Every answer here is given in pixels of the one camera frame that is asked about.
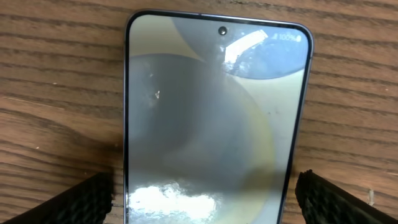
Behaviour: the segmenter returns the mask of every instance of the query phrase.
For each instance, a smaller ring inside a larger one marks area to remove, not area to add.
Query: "black object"
[[[4,224],[102,224],[112,194],[111,175],[99,173]]]
[[[398,223],[398,220],[314,174],[312,170],[300,173],[295,193],[307,224]]]

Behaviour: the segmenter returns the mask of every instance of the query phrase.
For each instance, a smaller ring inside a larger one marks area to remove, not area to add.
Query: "phone frame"
[[[304,68],[304,77],[302,82],[302,88],[300,92],[300,99],[297,108],[297,115],[295,120],[294,126],[294,133],[292,138],[292,144],[290,147],[289,152],[289,160],[287,163],[286,173],[285,173],[285,180],[284,186],[282,189],[282,197],[280,201],[280,207],[278,212],[278,219],[277,223],[281,223],[282,221],[282,212],[286,198],[287,187],[289,184],[290,173],[292,170],[292,161],[294,156],[294,148],[296,145],[297,135],[299,133],[299,126],[300,120],[303,113],[303,106],[304,106],[304,99],[305,94],[307,92],[307,83],[308,78],[310,76],[310,69],[312,64],[312,55],[313,55],[313,36],[308,28],[304,25],[293,23],[293,22],[283,22],[283,21],[270,21],[264,19],[251,19],[245,17],[234,17],[234,16],[222,16],[216,14],[202,14],[202,13],[195,13],[195,12],[180,12],[180,11],[166,11],[166,10],[159,10],[159,9],[141,9],[136,11],[131,17],[127,20],[125,33],[124,33],[124,80],[123,80],[123,197],[124,197],[124,224],[128,224],[127,220],[127,207],[128,204],[128,127],[129,127],[129,120],[128,120],[128,110],[129,110],[129,101],[128,101],[128,94],[129,94],[129,36],[130,36],[130,28],[131,24],[140,16],[144,15],[154,15],[154,16],[168,16],[168,17],[181,17],[181,18],[189,18],[189,19],[201,19],[201,20],[208,20],[208,21],[222,21],[222,22],[234,22],[240,24],[252,24],[252,25],[259,25],[259,26],[272,26],[272,27],[284,27],[284,28],[291,28],[297,29],[302,31],[308,40],[308,55],[305,63]]]

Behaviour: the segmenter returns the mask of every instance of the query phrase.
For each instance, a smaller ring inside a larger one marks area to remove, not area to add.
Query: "camera lens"
[[[218,28],[218,33],[219,33],[220,35],[225,35],[225,34],[226,34],[226,31],[227,31],[226,27],[220,27],[220,28]]]

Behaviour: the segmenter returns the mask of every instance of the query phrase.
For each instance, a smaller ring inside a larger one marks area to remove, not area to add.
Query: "smartphone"
[[[310,31],[145,10],[125,38],[125,223],[280,223]]]

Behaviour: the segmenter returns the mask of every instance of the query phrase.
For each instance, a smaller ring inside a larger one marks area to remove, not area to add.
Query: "wooden surface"
[[[0,222],[98,171],[123,221],[123,28],[153,7],[295,21],[315,55],[284,223],[313,169],[398,218],[398,0],[0,0]]]

